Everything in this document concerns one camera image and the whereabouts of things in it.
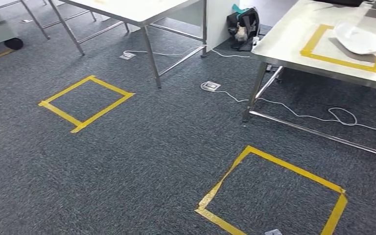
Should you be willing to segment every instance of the table top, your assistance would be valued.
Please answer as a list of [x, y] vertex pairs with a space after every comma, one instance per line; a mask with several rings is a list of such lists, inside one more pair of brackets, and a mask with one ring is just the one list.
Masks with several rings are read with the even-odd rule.
[[344, 48], [331, 30], [342, 21], [376, 33], [376, 10], [369, 4], [344, 7], [299, 0], [252, 53], [267, 63], [376, 88], [376, 55]]
[[59, 0], [139, 27], [200, 0]]

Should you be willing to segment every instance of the teal strap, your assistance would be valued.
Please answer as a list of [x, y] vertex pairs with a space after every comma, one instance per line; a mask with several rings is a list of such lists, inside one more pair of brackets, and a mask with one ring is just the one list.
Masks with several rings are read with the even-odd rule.
[[239, 17], [241, 14], [243, 14], [244, 12], [250, 10], [250, 8], [246, 8], [246, 9], [244, 9], [244, 10], [241, 10], [240, 7], [237, 6], [237, 4], [233, 4], [232, 9], [233, 9], [235, 12], [238, 13], [238, 15], [237, 15], [237, 20], [238, 20], [238, 17]]

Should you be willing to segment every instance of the black wheel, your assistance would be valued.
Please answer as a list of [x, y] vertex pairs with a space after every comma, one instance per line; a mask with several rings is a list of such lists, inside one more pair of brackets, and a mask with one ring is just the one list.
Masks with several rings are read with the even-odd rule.
[[11, 38], [3, 43], [12, 50], [19, 50], [24, 46], [24, 42], [19, 38]]

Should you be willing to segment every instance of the black bag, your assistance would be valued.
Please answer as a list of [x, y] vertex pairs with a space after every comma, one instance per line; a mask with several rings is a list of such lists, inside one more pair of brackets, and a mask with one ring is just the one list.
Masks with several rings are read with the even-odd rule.
[[364, 0], [315, 0], [344, 6], [360, 6]]
[[228, 32], [234, 38], [231, 48], [243, 50], [260, 32], [257, 10], [252, 7], [244, 13], [233, 13], [227, 17]]

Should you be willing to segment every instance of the stainless steel table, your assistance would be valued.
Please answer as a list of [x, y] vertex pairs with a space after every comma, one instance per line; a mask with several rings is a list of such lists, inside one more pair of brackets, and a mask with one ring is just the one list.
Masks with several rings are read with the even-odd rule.
[[44, 37], [47, 38], [47, 39], [50, 39], [50, 37], [48, 36], [48, 34], [44, 30], [45, 27], [43, 27], [40, 24], [40, 22], [37, 20], [37, 18], [35, 17], [35, 15], [32, 13], [31, 9], [29, 9], [28, 5], [25, 3], [25, 0], [17, 0], [17, 1], [13, 1], [13, 2], [10, 2], [10, 3], [4, 4], [4, 5], [0, 5], [0, 9], [12, 6], [12, 5], [17, 4], [17, 3], [22, 3], [22, 5], [24, 6], [25, 10], [28, 12], [28, 14], [31, 16], [32, 20], [35, 22], [35, 24], [41, 30], [41, 32], [44, 35]]
[[[376, 10], [366, 3], [360, 7], [338, 7], [329, 3], [299, 0], [287, 12], [252, 51], [262, 63], [243, 121], [248, 121], [252, 114], [376, 154], [376, 149], [253, 110], [255, 101], [281, 75], [284, 67], [376, 88], [375, 56], [358, 56], [340, 48], [339, 43], [334, 44], [332, 29], [339, 21], [350, 22], [376, 33]], [[260, 88], [268, 63], [280, 67]]]
[[[166, 72], [170, 71], [172, 68], [176, 67], [183, 61], [187, 60], [188, 58], [192, 57], [196, 53], [202, 51], [203, 55], [206, 53], [206, 45], [207, 45], [207, 0], [202, 0], [204, 2], [203, 8], [203, 36], [197, 37], [194, 35], [190, 35], [178, 30], [174, 30], [168, 27], [160, 26], [154, 24], [154, 22], [169, 16], [170, 14], [190, 6], [198, 1], [201, 0], [60, 0], [62, 2], [89, 10], [91, 12], [96, 12], [101, 15], [105, 15], [117, 20], [120, 22], [114, 24], [113, 26], [102, 30], [94, 35], [91, 35], [83, 40], [78, 41], [74, 36], [73, 32], [61, 16], [60, 12], [58, 11], [57, 7], [53, 3], [52, 0], [48, 0], [51, 4], [52, 8], [54, 9], [55, 13], [57, 14], [60, 22], [68, 32], [69, 36], [77, 46], [78, 50], [84, 55], [84, 51], [81, 48], [81, 43], [92, 39], [114, 27], [117, 27], [121, 24], [132, 24], [141, 28], [143, 37], [145, 39], [146, 48], [148, 51], [149, 62], [152, 67], [156, 85], [158, 88], [161, 88], [161, 80], [160, 76], [165, 74]], [[191, 53], [186, 55], [184, 58], [170, 66], [169, 68], [165, 69], [162, 72], [158, 72], [158, 69], [155, 64], [155, 60], [153, 57], [153, 50], [149, 41], [147, 26], [151, 25], [160, 29], [164, 29], [170, 32], [177, 33], [179, 35], [183, 35], [195, 40], [201, 41], [203, 44], [202, 46], [194, 49]]]

